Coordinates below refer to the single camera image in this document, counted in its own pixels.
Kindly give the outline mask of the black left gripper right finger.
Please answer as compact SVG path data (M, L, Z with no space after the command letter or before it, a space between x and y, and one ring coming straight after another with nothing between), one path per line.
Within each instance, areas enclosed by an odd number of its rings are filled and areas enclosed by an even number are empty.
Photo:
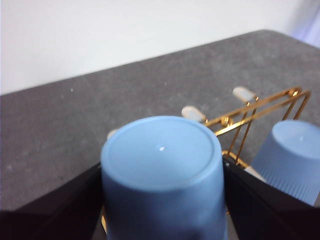
M223 158L225 200L240 240L318 240L320 209Z

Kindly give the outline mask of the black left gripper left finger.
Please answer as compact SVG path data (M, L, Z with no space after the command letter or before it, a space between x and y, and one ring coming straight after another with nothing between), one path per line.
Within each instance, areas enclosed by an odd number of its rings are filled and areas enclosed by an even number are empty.
M16 209L1 210L2 240L90 240L103 205L97 163L57 189Z

